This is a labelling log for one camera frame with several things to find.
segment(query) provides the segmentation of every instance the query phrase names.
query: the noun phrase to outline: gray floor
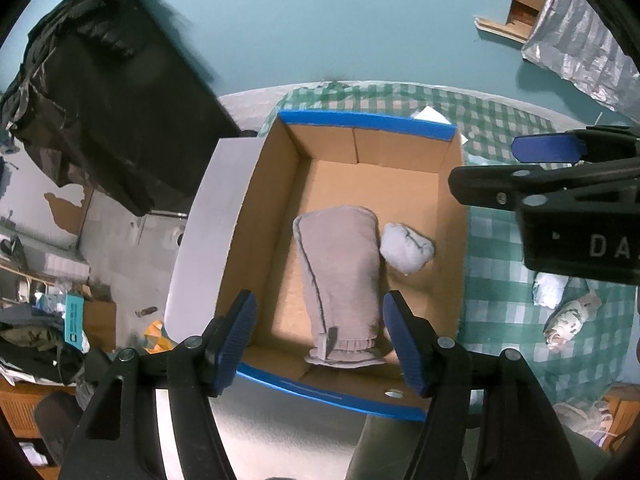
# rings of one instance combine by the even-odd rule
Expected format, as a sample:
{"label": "gray floor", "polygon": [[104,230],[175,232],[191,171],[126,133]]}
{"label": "gray floor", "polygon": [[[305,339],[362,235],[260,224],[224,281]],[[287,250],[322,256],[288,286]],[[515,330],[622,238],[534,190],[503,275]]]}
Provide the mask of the gray floor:
{"label": "gray floor", "polygon": [[[90,282],[111,287],[118,306],[116,343],[120,348],[139,348],[145,328],[163,318],[178,253],[172,235],[185,223],[147,216],[140,232],[138,218],[108,196],[94,193],[79,251],[91,266]],[[140,318],[136,315],[150,306],[158,310]]]}

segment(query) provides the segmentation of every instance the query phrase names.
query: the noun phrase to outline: green checkered tablecloth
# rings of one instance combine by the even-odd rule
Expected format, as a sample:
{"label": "green checkered tablecloth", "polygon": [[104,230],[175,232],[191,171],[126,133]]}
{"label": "green checkered tablecloth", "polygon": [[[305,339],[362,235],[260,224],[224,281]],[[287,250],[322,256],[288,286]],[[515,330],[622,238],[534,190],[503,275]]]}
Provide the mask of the green checkered tablecloth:
{"label": "green checkered tablecloth", "polygon": [[[490,100],[398,83],[348,86],[328,83],[298,88],[283,97],[258,133],[266,135],[282,109],[325,108],[410,116],[425,106],[443,114],[468,139],[466,164],[515,164],[513,137],[552,132],[550,121]],[[543,327],[551,314],[534,306],[534,273],[522,263],[522,242],[512,212],[469,208],[465,295],[458,341],[466,348],[499,354],[518,348],[551,402],[571,397],[597,400],[616,380],[626,354],[636,288],[598,283],[603,305],[595,319],[558,354],[549,353]],[[587,292],[573,278],[563,302]]]}

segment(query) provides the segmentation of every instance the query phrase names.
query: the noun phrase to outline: teal wall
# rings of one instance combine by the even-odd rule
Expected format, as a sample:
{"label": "teal wall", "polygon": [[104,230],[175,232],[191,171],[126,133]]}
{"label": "teal wall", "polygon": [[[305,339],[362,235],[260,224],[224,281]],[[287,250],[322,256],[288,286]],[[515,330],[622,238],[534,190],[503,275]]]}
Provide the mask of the teal wall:
{"label": "teal wall", "polygon": [[[33,0],[0,48],[0,88],[26,35],[60,0]],[[593,123],[601,108],[480,33],[510,0],[143,0],[217,94],[333,79],[443,84],[501,94]],[[601,122],[615,120],[608,110]]]}

